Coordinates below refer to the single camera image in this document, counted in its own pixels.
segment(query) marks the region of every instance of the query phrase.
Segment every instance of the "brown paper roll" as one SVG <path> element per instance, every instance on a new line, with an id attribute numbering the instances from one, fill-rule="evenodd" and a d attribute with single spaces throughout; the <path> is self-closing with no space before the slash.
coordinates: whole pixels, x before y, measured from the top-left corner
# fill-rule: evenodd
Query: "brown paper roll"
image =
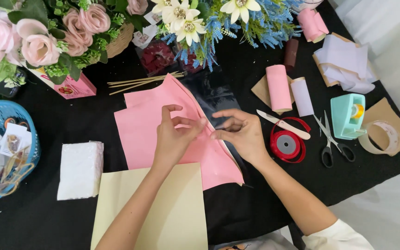
<path id="1" fill-rule="evenodd" d="M 299 41 L 296 39 L 290 39 L 286 42 L 285 60 L 284 65 L 286 71 L 290 71 L 296 64 L 297 48 L 299 47 Z"/>

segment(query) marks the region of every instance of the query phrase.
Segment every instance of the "person's right hand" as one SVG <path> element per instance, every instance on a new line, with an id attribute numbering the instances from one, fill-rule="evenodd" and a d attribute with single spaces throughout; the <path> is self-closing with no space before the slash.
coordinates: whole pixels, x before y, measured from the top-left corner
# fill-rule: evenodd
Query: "person's right hand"
<path id="1" fill-rule="evenodd" d="M 223 123 L 225 130 L 216 130 L 211 139 L 229 141 L 240 156 L 254 167 L 271 160 L 265 148 L 260 119 L 256 115 L 238 109 L 225 109 L 212 114 L 213 117 L 231 116 Z"/>

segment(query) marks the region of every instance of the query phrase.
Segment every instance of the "cardboard tube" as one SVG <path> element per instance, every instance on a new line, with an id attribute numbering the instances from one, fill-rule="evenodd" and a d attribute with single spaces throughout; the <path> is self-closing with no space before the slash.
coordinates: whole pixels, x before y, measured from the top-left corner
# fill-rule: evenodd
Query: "cardboard tube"
<path id="1" fill-rule="evenodd" d="M 308 42 L 320 42 L 329 33 L 322 17 L 316 11 L 304 9 L 297 15 L 297 20 Z"/>
<path id="2" fill-rule="evenodd" d="M 268 89 L 272 110 L 274 112 L 285 112 L 292 110 L 285 66 L 273 65 L 267 67 L 266 77 L 268 79 Z"/>
<path id="3" fill-rule="evenodd" d="M 388 136 L 388 147 L 385 150 L 380 150 L 376 148 L 370 141 L 370 138 L 368 136 L 368 129 L 371 126 L 378 126 L 382 128 L 386 135 Z M 367 133 L 364 135 L 359 136 L 359 142 L 360 145 L 368 152 L 373 153 L 373 154 L 395 154 L 399 150 L 399 143 L 400 143 L 400 136 L 395 128 L 391 126 L 388 122 L 385 121 L 374 121 L 370 122 L 365 125 L 365 129 L 367 130 Z"/>
<path id="4" fill-rule="evenodd" d="M 299 116 L 314 115 L 313 105 L 311 104 L 310 94 L 308 92 L 305 77 L 297 78 L 291 81 L 292 94 L 296 100 Z"/>
<path id="5" fill-rule="evenodd" d="M 285 49 L 285 59 L 284 65 L 286 71 L 290 71 L 296 65 L 296 56 L 297 56 L 297 48 L 299 47 L 299 41 L 296 39 L 289 39 L 286 42 L 286 49 Z"/>

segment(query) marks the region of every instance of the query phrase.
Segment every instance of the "white artificial flower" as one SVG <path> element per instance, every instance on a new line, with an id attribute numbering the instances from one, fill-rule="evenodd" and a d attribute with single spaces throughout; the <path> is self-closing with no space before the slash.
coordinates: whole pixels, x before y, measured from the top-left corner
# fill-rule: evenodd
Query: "white artificial flower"
<path id="1" fill-rule="evenodd" d="M 231 14 L 231 24 L 235 23 L 239 16 L 242 17 L 242 21 L 247 23 L 249 20 L 248 10 L 260 11 L 260 5 L 256 0 L 231 0 L 220 8 L 221 12 Z"/>
<path id="2" fill-rule="evenodd" d="M 194 20 L 194 17 L 191 14 L 186 15 L 186 21 L 184 22 L 181 29 L 179 29 L 175 35 L 177 36 L 177 42 L 186 38 L 186 43 L 191 46 L 192 41 L 198 43 L 200 41 L 199 34 L 206 33 L 204 30 L 204 26 L 201 25 L 203 19 Z"/>
<path id="3" fill-rule="evenodd" d="M 184 25 L 186 16 L 191 15 L 194 18 L 200 14 L 199 10 L 188 7 L 188 0 L 183 0 L 181 4 L 178 0 L 171 0 L 171 6 L 163 8 L 163 22 L 171 24 L 171 33 L 178 31 Z"/>
<path id="4" fill-rule="evenodd" d="M 152 8 L 152 13 L 160 13 L 163 11 L 163 8 L 166 6 L 171 6 L 171 0 L 151 0 L 152 2 L 156 3 L 154 8 Z"/>

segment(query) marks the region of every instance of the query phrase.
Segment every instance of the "cream paper sheet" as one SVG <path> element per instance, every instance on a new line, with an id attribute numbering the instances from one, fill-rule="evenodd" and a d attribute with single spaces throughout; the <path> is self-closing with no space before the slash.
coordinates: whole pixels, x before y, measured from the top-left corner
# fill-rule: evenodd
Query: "cream paper sheet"
<path id="1" fill-rule="evenodd" d="M 102 174 L 91 250 L 149 170 Z M 135 250 L 169 249 L 208 249 L 200 163 L 174 167 L 158 191 L 135 245 Z"/>

